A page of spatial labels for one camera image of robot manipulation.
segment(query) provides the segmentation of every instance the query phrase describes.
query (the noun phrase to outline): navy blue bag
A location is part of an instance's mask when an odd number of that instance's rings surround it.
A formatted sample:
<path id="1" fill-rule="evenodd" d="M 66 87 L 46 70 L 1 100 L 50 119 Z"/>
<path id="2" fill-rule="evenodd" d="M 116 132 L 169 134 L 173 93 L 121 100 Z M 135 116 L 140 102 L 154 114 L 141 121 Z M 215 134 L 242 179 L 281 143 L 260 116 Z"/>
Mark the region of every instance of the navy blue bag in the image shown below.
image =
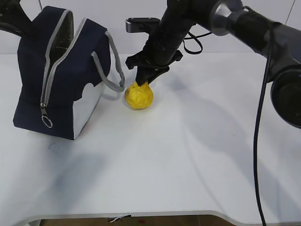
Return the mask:
<path id="1" fill-rule="evenodd" d="M 22 37 L 18 62 L 22 91 L 14 125 L 74 140 L 89 120 L 105 85 L 124 90 L 124 74 L 111 35 L 84 19 L 73 36 L 73 15 L 66 9 L 45 7 L 33 20 L 39 30 Z M 110 45 L 119 85 L 109 81 Z"/>

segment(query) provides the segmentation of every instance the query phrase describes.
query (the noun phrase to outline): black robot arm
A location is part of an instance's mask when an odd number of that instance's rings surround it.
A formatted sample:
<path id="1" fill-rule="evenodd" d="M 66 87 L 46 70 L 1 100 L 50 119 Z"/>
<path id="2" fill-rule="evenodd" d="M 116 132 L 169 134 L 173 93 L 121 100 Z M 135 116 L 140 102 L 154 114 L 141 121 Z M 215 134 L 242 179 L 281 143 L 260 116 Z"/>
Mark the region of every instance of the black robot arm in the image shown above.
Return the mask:
<path id="1" fill-rule="evenodd" d="M 34 34 L 32 22 L 24 13 L 20 0 L 0 0 L 0 30 L 18 36 Z"/>
<path id="2" fill-rule="evenodd" d="M 149 39 L 141 52 L 127 59 L 129 69 L 138 67 L 139 86 L 168 72 L 182 54 L 178 48 L 191 27 L 199 24 L 215 35 L 231 33 L 256 53 L 268 57 L 270 27 L 273 24 L 274 45 L 269 70 L 273 105 L 288 123 L 301 128 L 301 31 L 275 23 L 241 0 L 168 0 L 161 20 L 130 18 L 127 32 L 147 32 Z"/>

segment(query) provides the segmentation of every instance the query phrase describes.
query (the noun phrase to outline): zipper tab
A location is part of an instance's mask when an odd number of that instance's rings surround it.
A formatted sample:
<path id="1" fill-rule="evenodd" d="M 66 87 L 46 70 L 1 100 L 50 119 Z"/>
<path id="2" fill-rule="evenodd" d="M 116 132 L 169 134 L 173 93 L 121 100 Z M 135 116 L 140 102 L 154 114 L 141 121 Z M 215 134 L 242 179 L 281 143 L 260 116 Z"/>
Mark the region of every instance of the zipper tab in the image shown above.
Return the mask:
<path id="1" fill-rule="evenodd" d="M 52 121 L 48 118 L 48 114 L 46 112 L 46 105 L 44 103 L 40 104 L 41 107 L 41 112 L 42 112 L 42 121 L 43 123 L 48 127 L 48 128 L 52 128 L 53 127 L 53 123 Z"/>

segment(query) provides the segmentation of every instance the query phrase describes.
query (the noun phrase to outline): table surface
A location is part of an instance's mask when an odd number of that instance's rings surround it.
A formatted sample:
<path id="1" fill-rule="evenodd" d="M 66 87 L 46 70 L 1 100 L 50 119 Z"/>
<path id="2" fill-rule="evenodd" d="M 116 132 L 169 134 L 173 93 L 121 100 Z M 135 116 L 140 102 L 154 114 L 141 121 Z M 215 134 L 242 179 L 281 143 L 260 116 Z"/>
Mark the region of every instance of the table surface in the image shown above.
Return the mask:
<path id="1" fill-rule="evenodd" d="M 255 53 L 185 55 L 152 83 L 152 107 L 133 111 L 124 94 L 106 89 L 80 137 L 68 141 L 14 128 L 17 57 L 0 55 L 0 225 L 128 214 L 259 224 L 252 145 L 264 66 Z M 129 86 L 135 71 L 123 68 Z M 297 224 L 301 130 L 280 119 L 269 90 L 258 146 L 263 211 L 268 223 Z"/>

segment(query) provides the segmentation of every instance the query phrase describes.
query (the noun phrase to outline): yellow fruit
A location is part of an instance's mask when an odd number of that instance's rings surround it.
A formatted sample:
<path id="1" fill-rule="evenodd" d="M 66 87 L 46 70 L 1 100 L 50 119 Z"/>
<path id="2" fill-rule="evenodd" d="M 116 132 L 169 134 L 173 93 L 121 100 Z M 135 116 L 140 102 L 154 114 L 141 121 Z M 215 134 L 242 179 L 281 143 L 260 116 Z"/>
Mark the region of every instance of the yellow fruit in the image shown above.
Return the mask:
<path id="1" fill-rule="evenodd" d="M 126 90 L 125 99 L 128 105 L 139 110 L 151 106 L 154 94 L 152 93 L 148 82 L 144 83 L 142 86 L 138 86 L 137 82 L 135 82 Z"/>

